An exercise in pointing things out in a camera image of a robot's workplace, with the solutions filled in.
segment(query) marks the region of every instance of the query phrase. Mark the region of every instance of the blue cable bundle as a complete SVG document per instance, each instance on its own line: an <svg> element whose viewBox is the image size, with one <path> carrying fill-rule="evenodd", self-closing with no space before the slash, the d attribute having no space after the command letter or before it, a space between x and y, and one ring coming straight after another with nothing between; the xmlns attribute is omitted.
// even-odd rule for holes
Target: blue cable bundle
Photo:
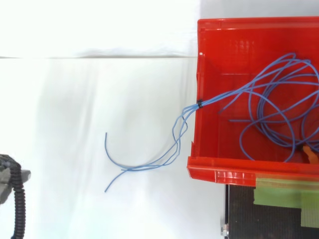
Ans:
<svg viewBox="0 0 319 239"><path fill-rule="evenodd" d="M306 68L311 69L312 73L300 73L300 71L302 71ZM282 74L283 71L289 70L289 69L293 69L293 71L291 71L285 75ZM272 77L270 82L257 85L257 83L259 81L261 81L262 79L265 79L266 77ZM294 81L293 80L294 78L299 78L299 77L310 77L310 78L315 77L316 82L304 82L304 81ZM313 86L318 86L318 90L307 95L306 97L304 97L303 99L294 103L290 107L281 110L273 102L271 102L268 99L268 97L277 86L282 85L282 84L313 85ZM264 88L262 94L254 92L254 89L257 89L257 88ZM173 125L172 131L171 131L172 137L174 140L174 144L160 158L154 160L153 162L139 165L139 166L133 166L133 167L118 164L110 157L110 155L107 151L107 147L106 147L107 134L105 134L106 154L107 154L108 158L115 165L122 168L122 172L111 181L109 186L106 188L105 192L110 188L112 183L118 177L120 177L122 174L124 174L126 172L139 172L139 171L152 170L155 168L160 168L160 167L168 166L168 165L172 164L176 160L176 158L180 155L180 147L181 147L180 139L186 133L186 131L188 129L187 119L189 118L189 116L201 107L210 105L212 103L215 103L215 102L220 101L222 99L225 99L227 97L235 96L235 98L233 100L231 100L229 102L229 104L227 104L222 109L222 111L223 111L226 108L228 108L231 104L233 104L243 93L249 94L248 111L249 111L250 118L245 119L245 120L231 119L230 121L232 121L232 122L247 122L248 123L248 125L243 129L243 131L241 132L240 137L239 137L240 147L241 147L243 153L247 156L247 158L254 160L245 151L243 144L242 144L242 138L243 138L244 133L251 126L254 126L260 133L265 135L273 143L275 143L281 147L286 147L286 148L292 149L291 154L287 157L287 159L284 162L288 162L293 157L295 150L296 150L296 147L298 147L298 146L302 146L302 145L306 144L314 152L319 152L319 140L312 140L312 138L318 133L319 127L317 127L317 129L315 131L313 131L309 136L305 136L305 122L306 122L307 116L308 116L310 111L319 107L319 104L317 104L317 101L319 99L319 74L318 74L316 68L311 64L310 60L297 59L295 53L289 53L289 54L286 54L286 55L278 58L277 60L275 60L271 64L269 64L251 82L240 87L239 89L234 90L234 91L228 91L228 92L222 93L218 96L215 96L215 97L211 98L210 100L198 102L197 104L185 107L182 110L181 115L179 117L177 117L177 119ZM252 109L251 109L251 98L253 95L258 96L260 98L258 105L257 105L256 119L253 117ZM304 101L310 99L311 97L314 97L313 103L307 109L305 109L305 111L302 114L300 114L296 117L293 117L291 119L286 117L286 115L284 114L285 112L297 107L298 105L300 105ZM264 108L265 108L266 103L269 103L277 112L270 114L270 115L265 115ZM283 118L283 120L271 120L270 118L274 117L274 116L281 116ZM302 123L301 123L301 136L302 136L302 138L296 138L291 123L296 121L296 120L300 120L300 119L302 119ZM181 126L177 130L178 134L175 135L175 128L176 128L177 123L179 121L181 121ZM271 129L268 125L268 124L276 124L276 123L279 123L279 124L286 123L290 132L291 132L291 135L290 136L283 135L283 134Z"/></svg>

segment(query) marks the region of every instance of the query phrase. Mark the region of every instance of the red plastic bin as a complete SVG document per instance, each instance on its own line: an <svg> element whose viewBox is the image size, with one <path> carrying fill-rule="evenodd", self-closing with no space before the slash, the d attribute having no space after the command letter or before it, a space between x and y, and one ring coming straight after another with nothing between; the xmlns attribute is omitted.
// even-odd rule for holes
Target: red plastic bin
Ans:
<svg viewBox="0 0 319 239"><path fill-rule="evenodd" d="M197 99L209 100L243 86L290 52L299 59L310 59L319 70L319 17L199 20ZM286 86L272 93L271 100L282 107L290 106L313 90L313 86ZM247 99L248 95L243 94L221 114L218 112L231 99L196 111L195 136L187 164L190 176L245 186L256 186L256 177L319 181L319 164L309 164L302 152L283 163L291 149L275 145L253 127L245 133L243 145L256 161L247 159L239 146L239 135L247 123L229 121L249 118ZM258 100L253 98L252 105L256 106ZM311 117L315 127L319 126L318 113Z"/></svg>

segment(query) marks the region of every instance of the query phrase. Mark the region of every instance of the metal screw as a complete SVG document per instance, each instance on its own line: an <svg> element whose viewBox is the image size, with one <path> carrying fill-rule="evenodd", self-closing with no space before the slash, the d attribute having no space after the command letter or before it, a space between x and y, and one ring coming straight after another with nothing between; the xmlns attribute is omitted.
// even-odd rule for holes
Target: metal screw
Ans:
<svg viewBox="0 0 319 239"><path fill-rule="evenodd" d="M224 224L223 227L221 228L221 235L223 237L228 237L228 224Z"/></svg>

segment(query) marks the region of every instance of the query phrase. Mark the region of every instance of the blue wire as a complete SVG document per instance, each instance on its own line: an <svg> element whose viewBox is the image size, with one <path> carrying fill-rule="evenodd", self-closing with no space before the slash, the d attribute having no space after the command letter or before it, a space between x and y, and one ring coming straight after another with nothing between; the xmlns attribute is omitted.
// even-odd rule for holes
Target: blue wire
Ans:
<svg viewBox="0 0 319 239"><path fill-rule="evenodd" d="M313 72L312 73L298 73L302 70L305 70L307 68L310 68ZM261 80L272 76L272 79L268 83L262 83L258 84ZM309 77L309 78L316 78L316 82L304 82L304 81L292 81L291 79L294 78L300 78L300 77ZM289 106L286 109L279 109L272 101L268 99L272 91L279 85L312 85L318 87L317 90L313 91L308 96L304 97L303 99L299 100L298 102L294 103L292 106ZM258 88L264 88L263 92L261 94L254 92L255 89ZM246 122L248 125L242 130L240 137L239 137L239 145L243 153L246 155L247 158L254 160L245 150L242 139L243 135L249 129L250 127L254 126L260 133L265 135L271 142L282 146L286 148L291 148L292 151L290 155L285 159L284 162L288 162L291 160L291 158L294 156L296 147L299 145L307 144L313 151L319 152L319 140L312 140L312 138L319 132L319 127L314 130L309 136L305 136L305 123L307 116L309 112L311 112L313 109L319 107L319 104L317 104L319 99L319 74L316 70L316 68L311 64L310 60L300 60L296 58L295 53L288 53L271 64L269 64L267 67L265 67L252 81L245 84L244 86L238 88L237 90L224 92L218 96L215 96L207 101L203 101L201 105L207 106L210 104L213 104L215 102L218 102L220 100L223 100L228 97L234 98L225 106L223 109L219 112L223 112L226 110L229 106L231 106L242 94L248 94L248 113L249 113L249 119L231 119L229 121L231 122ZM252 105L251 105L251 99L252 95L258 96L260 98L258 104L257 104L257 112L256 112L256 119L253 116L252 113ZM302 114L299 114L298 116L295 116L294 118L287 118L285 115L285 112L290 111L291 109L297 107L301 103L305 102L306 100L309 100L310 98L314 97L313 103L305 109L305 111ZM275 110L276 113L270 114L270 115L264 115L264 108L266 103L270 104ZM108 158L111 160L112 163L115 165L121 167L122 172L117 175L111 183L106 188L105 192L110 188L110 186L113 184L113 182L119 178L122 174L126 172L139 172L139 171L147 171L147 170L153 170L156 168L160 168L163 166L168 166L172 164L177 157L180 155L181 150L181 137L186 133L188 130L187 125L187 119L196 111L199 109L198 104L194 104L191 106L187 106L182 110L182 113L179 117L177 117L171 133L174 140L173 145L158 159L138 165L138 166L126 166L123 164L119 164L116 161L114 161L107 150L107 133L105 133L105 141L104 141L104 147L105 152ZM271 117L274 116L281 116L283 120L271 120ZM296 135L294 133L294 130L292 128L291 123L302 119L301 122L301 137L302 138L296 138ZM177 128L177 124L181 122L181 126L179 127L178 134L175 134L175 130ZM279 133L269 127L268 124L277 124L277 123L286 123L289 130L290 135L284 135L282 133Z"/></svg>

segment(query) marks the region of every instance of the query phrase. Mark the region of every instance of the black cable tie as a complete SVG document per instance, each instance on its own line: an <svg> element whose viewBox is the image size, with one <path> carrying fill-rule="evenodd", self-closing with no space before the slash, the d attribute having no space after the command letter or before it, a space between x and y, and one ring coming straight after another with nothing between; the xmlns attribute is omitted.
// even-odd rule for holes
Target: black cable tie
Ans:
<svg viewBox="0 0 319 239"><path fill-rule="evenodd" d="M198 108L203 108L203 105L202 105L203 100L198 100L196 101L196 103L198 104Z"/></svg>
<svg viewBox="0 0 319 239"><path fill-rule="evenodd" d="M299 144L296 146L296 150L297 151L300 151L300 152L303 152L304 151L304 145L303 144Z"/></svg>

